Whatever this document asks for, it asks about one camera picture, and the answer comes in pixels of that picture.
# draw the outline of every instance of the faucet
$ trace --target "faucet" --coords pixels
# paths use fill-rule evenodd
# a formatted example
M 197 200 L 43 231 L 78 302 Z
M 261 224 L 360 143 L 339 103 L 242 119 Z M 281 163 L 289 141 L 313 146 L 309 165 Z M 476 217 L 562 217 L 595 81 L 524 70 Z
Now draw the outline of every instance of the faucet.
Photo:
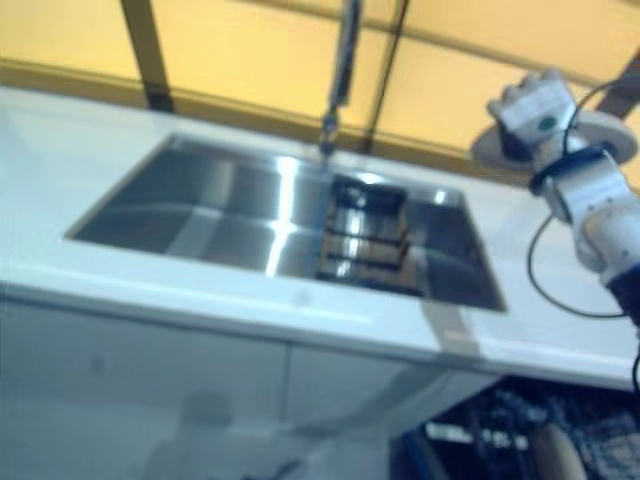
M 349 102 L 349 89 L 353 75 L 353 63 L 356 44 L 358 42 L 361 14 L 361 0 L 343 0 L 342 24 L 336 54 L 336 69 L 329 92 L 329 106 L 322 117 L 322 130 L 320 133 L 319 146 L 323 168 L 327 167 L 329 157 L 335 150 L 335 141 L 338 136 L 339 127 L 338 108 Z

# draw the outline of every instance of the yellow panel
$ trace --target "yellow panel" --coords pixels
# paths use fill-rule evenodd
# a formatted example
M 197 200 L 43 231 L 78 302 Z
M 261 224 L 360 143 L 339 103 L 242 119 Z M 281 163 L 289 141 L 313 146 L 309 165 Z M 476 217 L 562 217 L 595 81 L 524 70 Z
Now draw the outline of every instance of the yellow panel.
M 405 27 L 609 79 L 622 71 L 640 44 L 640 4 L 411 0 Z
M 223 0 L 155 0 L 153 8 L 172 88 L 316 118 L 324 113 L 337 22 Z M 368 121 L 385 39 L 361 33 L 345 124 Z
M 0 58 L 140 79 L 116 0 L 0 0 Z
M 631 115 L 627 117 L 625 123 L 633 133 L 636 134 L 636 138 L 640 141 L 640 108 L 636 107 Z M 622 167 L 625 175 L 627 176 L 627 180 L 629 183 L 636 189 L 640 190 L 640 154 L 637 154 L 633 160 L 629 163 L 625 164 Z
M 493 122 L 487 102 L 524 75 L 515 67 L 402 39 L 379 130 L 466 151 Z
M 344 0 L 256 0 L 256 3 L 280 3 L 287 4 L 292 9 L 300 6 L 309 10 L 328 11 L 334 14 L 342 12 Z M 393 21 L 398 2 L 402 0 L 364 0 L 364 20 L 372 20 L 385 25 Z

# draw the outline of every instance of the sink basin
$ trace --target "sink basin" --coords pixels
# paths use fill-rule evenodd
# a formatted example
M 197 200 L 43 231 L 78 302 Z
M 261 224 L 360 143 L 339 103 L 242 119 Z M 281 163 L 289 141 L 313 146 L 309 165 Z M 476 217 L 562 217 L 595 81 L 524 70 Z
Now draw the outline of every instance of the sink basin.
M 182 137 L 161 145 L 68 237 L 503 309 L 461 192 Z

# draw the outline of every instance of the black cable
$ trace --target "black cable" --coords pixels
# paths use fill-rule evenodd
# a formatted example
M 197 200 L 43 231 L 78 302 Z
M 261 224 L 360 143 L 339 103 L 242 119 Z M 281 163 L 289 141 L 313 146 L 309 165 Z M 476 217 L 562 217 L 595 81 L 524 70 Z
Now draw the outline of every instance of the black cable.
M 549 303 L 555 305 L 561 310 L 572 313 L 574 315 L 578 315 L 580 317 L 597 318 L 597 319 L 614 319 L 614 318 L 626 317 L 626 315 L 623 313 L 610 313 L 610 314 L 609 313 L 590 313 L 590 312 L 584 312 L 582 310 L 578 310 L 576 308 L 570 307 L 568 305 L 565 305 L 561 301 L 555 299 L 554 297 L 552 297 L 549 293 L 547 293 L 547 291 L 542 287 L 542 285 L 538 283 L 538 280 L 536 279 L 535 273 L 533 271 L 533 255 L 535 253 L 538 240 L 544 233 L 545 229 L 549 226 L 549 223 L 551 223 L 551 220 L 553 220 L 553 215 L 549 215 L 545 219 L 545 221 L 542 222 L 542 224 L 538 227 L 538 230 L 536 231 L 536 233 L 531 238 L 531 242 L 529 243 L 529 248 L 527 249 L 527 275 L 529 276 L 529 281 L 531 282 L 531 285 L 533 285 L 533 288 L 535 288 L 536 291 L 542 297 L 544 297 L 545 300 L 547 300 Z
M 571 118 L 569 119 L 569 123 L 567 123 L 567 127 L 564 129 L 564 135 L 562 137 L 562 156 L 565 157 L 569 153 L 569 133 L 571 130 L 575 128 L 576 119 L 578 115 L 587 104 L 589 100 L 591 100 L 594 95 L 597 93 L 608 90 L 611 87 L 618 86 L 625 82 L 630 81 L 640 81 L 640 75 L 625 75 L 623 77 L 616 78 L 615 80 L 611 80 L 609 82 L 603 83 L 602 85 L 598 85 L 597 87 L 590 90 L 576 105 L 576 108 L 573 110 L 573 114 L 571 114 Z
M 633 362 L 633 368 L 631 369 L 631 380 L 633 381 L 633 391 L 640 399 L 640 349 L 638 349 L 638 354 L 636 355 L 636 359 Z

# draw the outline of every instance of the countertop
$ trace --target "countertop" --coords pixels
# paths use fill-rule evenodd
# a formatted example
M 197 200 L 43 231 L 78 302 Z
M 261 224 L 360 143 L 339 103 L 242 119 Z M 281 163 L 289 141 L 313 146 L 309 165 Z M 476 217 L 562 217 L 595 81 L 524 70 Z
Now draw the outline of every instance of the countertop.
M 507 304 L 505 313 L 312 280 L 268 278 L 65 237 L 173 134 L 231 147 L 315 156 L 315 146 L 282 138 L 0 88 L 0 280 L 8 297 L 62 298 L 69 305 L 95 305 L 122 314 L 150 312 L 158 321 L 184 328 L 630 388 L 637 351 L 631 322 L 566 314 L 529 284 L 526 248 L 547 207 L 518 188 L 345 152 L 333 160 L 397 179 L 421 179 L 462 190 Z M 575 260 L 566 227 L 554 224 L 538 252 L 537 272 L 554 295 L 585 310 L 618 310 L 596 276 Z

